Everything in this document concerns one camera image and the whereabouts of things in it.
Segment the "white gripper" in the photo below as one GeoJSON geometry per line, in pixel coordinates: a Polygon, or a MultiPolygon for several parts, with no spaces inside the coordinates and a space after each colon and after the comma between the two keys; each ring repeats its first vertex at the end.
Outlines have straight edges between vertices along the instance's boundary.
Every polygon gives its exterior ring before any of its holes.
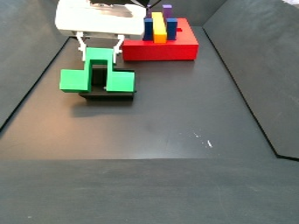
{"type": "Polygon", "coordinates": [[[122,45],[128,37],[142,37],[146,7],[135,3],[107,3],[104,0],[60,0],[56,8],[55,25],[66,36],[76,36],[82,61],[86,61],[84,35],[118,35],[114,46],[114,63],[123,52],[122,45]]]}

